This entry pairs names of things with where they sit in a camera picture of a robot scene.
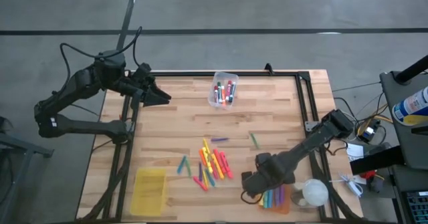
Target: red crayon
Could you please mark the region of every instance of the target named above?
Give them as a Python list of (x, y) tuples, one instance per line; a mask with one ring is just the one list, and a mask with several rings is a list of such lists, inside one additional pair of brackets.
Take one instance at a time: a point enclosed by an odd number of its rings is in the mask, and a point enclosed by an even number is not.
[(197, 177), (193, 177), (193, 180), (198, 183), (198, 185), (204, 190), (204, 191), (208, 191), (208, 188), (201, 182), (199, 181), (199, 179)]
[(227, 176), (230, 179), (232, 179), (233, 178), (233, 174), (232, 174), (232, 171), (229, 168), (229, 164), (227, 163), (226, 156), (225, 156), (225, 153), (223, 151), (220, 152), (220, 157), (221, 157), (221, 162), (223, 162), (223, 165), (225, 166), (225, 170), (226, 170)]
[(221, 158), (220, 158), (220, 154), (219, 154), (219, 152), (217, 151), (217, 149), (215, 149), (215, 150), (214, 150), (214, 154), (215, 154), (215, 158), (217, 158), (217, 161), (219, 162), (219, 166), (220, 166), (221, 172), (222, 172), (224, 175), (226, 175), (225, 165), (223, 164), (223, 161), (221, 160)]

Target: purple crayon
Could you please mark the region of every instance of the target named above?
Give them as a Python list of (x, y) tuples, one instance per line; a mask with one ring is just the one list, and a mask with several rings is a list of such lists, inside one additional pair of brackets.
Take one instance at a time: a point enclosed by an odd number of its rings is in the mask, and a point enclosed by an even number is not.
[(202, 164), (199, 161), (199, 181), (202, 181)]

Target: pink crayon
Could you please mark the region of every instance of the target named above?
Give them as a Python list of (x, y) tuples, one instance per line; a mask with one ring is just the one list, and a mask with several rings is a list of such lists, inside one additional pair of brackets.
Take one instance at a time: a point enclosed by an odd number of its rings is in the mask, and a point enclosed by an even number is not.
[(229, 164), (227, 163), (227, 160), (226, 160), (225, 153), (223, 151), (220, 152), (220, 158), (221, 158), (221, 162), (223, 163), (223, 166), (225, 167), (227, 176), (230, 179), (232, 179), (233, 178), (233, 174), (232, 174), (232, 171), (230, 170)]

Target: red marker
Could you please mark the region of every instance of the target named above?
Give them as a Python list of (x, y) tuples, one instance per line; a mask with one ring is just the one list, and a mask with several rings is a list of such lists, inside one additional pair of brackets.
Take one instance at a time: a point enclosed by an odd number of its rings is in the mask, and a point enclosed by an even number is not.
[(219, 90), (218, 89), (219, 89), (219, 87), (214, 86), (214, 101), (216, 103), (219, 102)]
[(219, 154), (219, 152), (217, 151), (217, 149), (215, 149), (215, 150), (214, 150), (214, 154), (215, 154), (215, 158), (217, 158), (217, 161), (219, 162), (219, 166), (220, 166), (221, 172), (222, 172), (224, 175), (226, 175), (225, 165), (223, 164), (223, 161), (221, 160), (221, 158), (220, 158), (220, 154)]
[(199, 179), (197, 177), (193, 177), (193, 180), (198, 183), (198, 185), (204, 190), (204, 191), (208, 191), (208, 188), (201, 182), (199, 181)]
[(232, 81), (229, 80), (227, 83), (226, 101), (229, 101), (231, 86), (232, 86)]
[(232, 174), (232, 171), (229, 168), (229, 164), (227, 163), (226, 156), (225, 156), (225, 153), (223, 151), (220, 152), (220, 157), (221, 157), (221, 162), (223, 162), (223, 164), (225, 166), (225, 170), (226, 170), (227, 176), (230, 179), (232, 179), (233, 178), (233, 174)]

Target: clear plastic container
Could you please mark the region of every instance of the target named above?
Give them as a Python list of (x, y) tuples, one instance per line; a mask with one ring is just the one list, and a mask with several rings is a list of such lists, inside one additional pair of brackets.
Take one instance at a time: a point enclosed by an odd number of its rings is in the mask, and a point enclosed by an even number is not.
[[(213, 83), (211, 84), (211, 87), (209, 89), (208, 103), (212, 107), (222, 108), (224, 110), (230, 110), (235, 101), (238, 80), (239, 80), (239, 77), (236, 74), (229, 74), (225, 72), (215, 72)], [(221, 92), (219, 94), (218, 89), (220, 90), (224, 89), (225, 100), (223, 100), (223, 95), (221, 94)]]

